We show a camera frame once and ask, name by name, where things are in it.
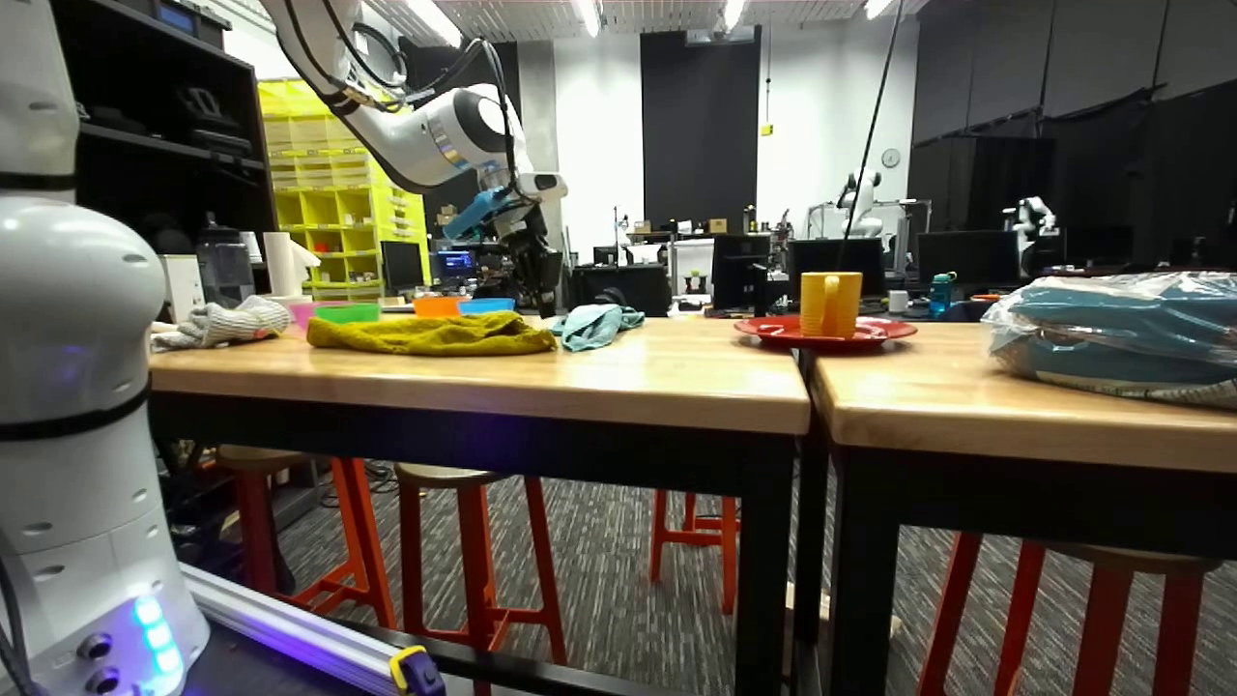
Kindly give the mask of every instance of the ceiling light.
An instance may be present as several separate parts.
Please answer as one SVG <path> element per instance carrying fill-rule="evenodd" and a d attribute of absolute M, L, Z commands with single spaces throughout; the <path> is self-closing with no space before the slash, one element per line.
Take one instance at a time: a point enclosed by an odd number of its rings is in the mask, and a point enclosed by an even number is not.
<path fill-rule="evenodd" d="M 877 21 L 890 6 L 890 0 L 866 0 L 866 21 Z"/>
<path fill-rule="evenodd" d="M 728 30 L 736 30 L 736 27 L 740 27 L 740 21 L 741 21 L 741 4 L 747 4 L 747 0 L 728 0 L 728 13 L 721 13 Z"/>
<path fill-rule="evenodd" d="M 462 46 L 462 30 L 433 0 L 403 0 L 439 44 Z"/>
<path fill-rule="evenodd" d="M 584 21 L 584 30 L 596 40 L 602 30 L 602 17 L 596 13 L 596 0 L 573 0 L 575 17 Z"/>

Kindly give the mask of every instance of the red stool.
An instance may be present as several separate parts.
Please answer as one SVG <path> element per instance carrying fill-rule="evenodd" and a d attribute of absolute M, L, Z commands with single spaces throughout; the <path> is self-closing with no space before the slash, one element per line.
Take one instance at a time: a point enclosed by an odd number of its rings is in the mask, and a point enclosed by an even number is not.
<path fill-rule="evenodd" d="M 265 596 L 280 596 L 280 535 L 269 518 L 269 474 L 301 463 L 310 463 L 304 454 L 236 450 L 236 443 L 222 450 L 222 469 L 232 472 L 232 490 L 240 510 L 243 580 Z M 379 626 L 394 626 L 394 602 L 386 588 L 379 521 L 376 521 L 362 460 L 359 458 L 331 460 L 331 486 L 341 498 L 344 559 L 286 598 L 321 616 L 350 598 L 350 602 L 367 602 Z"/>
<path fill-rule="evenodd" d="M 941 592 L 934 634 L 919 673 L 919 696 L 942 696 L 979 545 L 983 545 L 979 535 L 960 535 L 953 540 L 953 559 Z M 1202 575 L 1214 570 L 1214 559 L 1107 548 L 1107 545 L 1053 545 L 1053 548 L 1095 566 L 1085 620 L 1081 620 L 1081 646 L 1073 666 L 1073 696 L 1108 696 L 1114 688 L 1133 574 L 1165 575 L 1154 696 L 1187 696 L 1192 673 L 1194 673 Z M 1037 616 L 1044 553 L 1049 553 L 1044 545 L 1023 540 L 1017 557 L 1005 646 L 1001 646 L 997 688 L 995 688 L 997 696 L 1017 691 L 1017 673 L 1022 673 L 1022 656 L 1023 656 L 1033 616 Z"/>
<path fill-rule="evenodd" d="M 546 626 L 553 661 L 567 661 L 567 637 L 555 607 L 553 580 L 553 548 L 546 521 L 546 490 L 541 481 L 527 474 L 529 525 L 532 525 L 532 557 L 541 584 L 541 612 L 500 607 L 495 584 L 495 548 L 490 548 L 490 514 L 486 514 L 486 483 L 501 474 L 466 472 L 466 469 L 426 469 L 398 463 L 398 535 L 403 535 L 403 616 L 411 634 L 433 634 L 448 643 L 462 643 L 473 650 L 495 652 L 515 621 Z M 462 553 L 462 602 L 466 626 L 439 630 L 426 626 L 426 588 L 420 588 L 420 490 L 452 486 L 459 503 L 459 553 Z"/>
<path fill-rule="evenodd" d="M 653 557 L 649 580 L 660 584 L 660 545 L 719 545 L 721 548 L 721 616 L 736 616 L 740 598 L 740 503 L 721 498 L 719 518 L 696 514 L 696 495 L 683 495 L 683 521 L 667 531 L 667 495 L 657 490 L 653 498 Z"/>

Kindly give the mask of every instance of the ceiling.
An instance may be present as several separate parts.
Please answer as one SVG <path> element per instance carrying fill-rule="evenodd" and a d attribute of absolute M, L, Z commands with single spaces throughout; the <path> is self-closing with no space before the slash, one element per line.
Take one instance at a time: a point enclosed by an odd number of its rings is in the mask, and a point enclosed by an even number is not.
<path fill-rule="evenodd" d="M 411 13 L 420 0 L 367 0 L 415 44 L 435 44 L 433 30 Z M 714 30 L 728 0 L 596 0 L 602 34 L 649 34 L 649 30 Z M 866 0 L 747 0 L 741 23 L 755 27 L 816 27 L 859 21 Z M 462 34 L 486 34 L 495 44 L 546 44 L 584 40 L 584 23 L 573 0 L 435 0 Z"/>

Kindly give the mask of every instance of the bottle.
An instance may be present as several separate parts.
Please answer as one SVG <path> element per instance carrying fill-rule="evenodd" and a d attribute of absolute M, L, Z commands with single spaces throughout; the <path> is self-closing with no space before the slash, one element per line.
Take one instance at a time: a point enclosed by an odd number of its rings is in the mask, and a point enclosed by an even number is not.
<path fill-rule="evenodd" d="M 953 269 L 930 276 L 930 285 L 929 285 L 929 316 L 930 322 L 948 322 L 953 313 L 953 284 L 960 284 Z"/>

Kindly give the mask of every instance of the yellow cloth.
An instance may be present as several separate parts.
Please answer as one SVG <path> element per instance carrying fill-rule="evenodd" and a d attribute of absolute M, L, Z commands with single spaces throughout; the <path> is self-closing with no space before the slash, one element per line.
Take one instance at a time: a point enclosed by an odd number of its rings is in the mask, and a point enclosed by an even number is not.
<path fill-rule="evenodd" d="M 527 325 L 517 313 L 398 316 L 359 325 L 310 322 L 310 345 L 398 356 L 522 356 L 553 353 L 553 331 Z"/>

